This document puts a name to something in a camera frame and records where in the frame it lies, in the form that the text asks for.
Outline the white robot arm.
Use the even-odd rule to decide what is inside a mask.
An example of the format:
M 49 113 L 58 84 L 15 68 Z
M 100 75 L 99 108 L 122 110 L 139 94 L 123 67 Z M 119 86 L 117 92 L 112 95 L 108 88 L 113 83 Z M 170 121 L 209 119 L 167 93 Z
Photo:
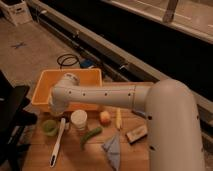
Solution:
M 150 171 L 205 171 L 196 100 L 174 79 L 150 86 L 80 86 L 67 73 L 51 88 L 50 109 L 64 112 L 70 103 L 102 104 L 143 111 L 147 118 Z

